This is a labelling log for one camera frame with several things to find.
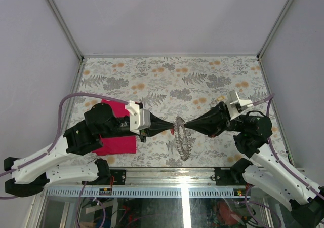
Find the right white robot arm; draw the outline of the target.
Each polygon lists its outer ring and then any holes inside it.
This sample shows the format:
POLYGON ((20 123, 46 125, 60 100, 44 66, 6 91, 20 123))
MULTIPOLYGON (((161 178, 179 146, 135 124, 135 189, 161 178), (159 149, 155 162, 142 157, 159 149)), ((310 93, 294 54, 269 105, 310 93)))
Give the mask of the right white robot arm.
POLYGON ((266 192, 283 204, 302 227, 317 227, 323 221, 323 187, 274 150, 269 116, 257 110, 242 113, 254 105, 250 100, 220 102, 184 126, 208 137, 237 132, 234 143, 244 157, 231 167, 231 180, 266 192))

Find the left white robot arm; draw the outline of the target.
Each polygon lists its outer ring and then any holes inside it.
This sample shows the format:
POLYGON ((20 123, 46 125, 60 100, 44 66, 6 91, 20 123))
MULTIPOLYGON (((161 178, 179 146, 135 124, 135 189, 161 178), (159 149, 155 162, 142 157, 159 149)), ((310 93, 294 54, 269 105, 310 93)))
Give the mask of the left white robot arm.
POLYGON ((74 167, 62 163, 103 147, 103 138, 137 136, 145 142, 147 137, 174 126, 144 109, 141 103, 130 101, 125 109, 129 114, 117 117, 109 104, 98 103, 85 112, 83 121, 67 129, 50 146, 25 158, 6 158, 4 169, 11 178, 5 182, 5 192, 29 197, 57 184, 111 185, 109 165, 102 158, 74 167))

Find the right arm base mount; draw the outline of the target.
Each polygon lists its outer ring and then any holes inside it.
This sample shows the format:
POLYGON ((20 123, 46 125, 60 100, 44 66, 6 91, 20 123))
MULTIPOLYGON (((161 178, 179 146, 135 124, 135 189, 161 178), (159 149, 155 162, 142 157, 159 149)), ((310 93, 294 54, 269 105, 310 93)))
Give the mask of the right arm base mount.
POLYGON ((251 165, 252 162, 241 158, 231 167, 214 167, 214 174, 210 176, 210 179, 215 182, 216 186, 246 185, 247 182, 242 174, 251 165))

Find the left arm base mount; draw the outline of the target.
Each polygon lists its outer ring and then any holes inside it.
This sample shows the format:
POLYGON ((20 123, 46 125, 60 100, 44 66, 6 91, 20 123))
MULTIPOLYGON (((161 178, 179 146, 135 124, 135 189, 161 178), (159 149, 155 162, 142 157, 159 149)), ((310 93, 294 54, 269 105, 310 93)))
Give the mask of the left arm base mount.
POLYGON ((95 164, 98 168, 98 178, 94 181, 94 185, 125 185, 126 174, 125 169, 110 169, 108 163, 104 159, 97 159, 95 164))

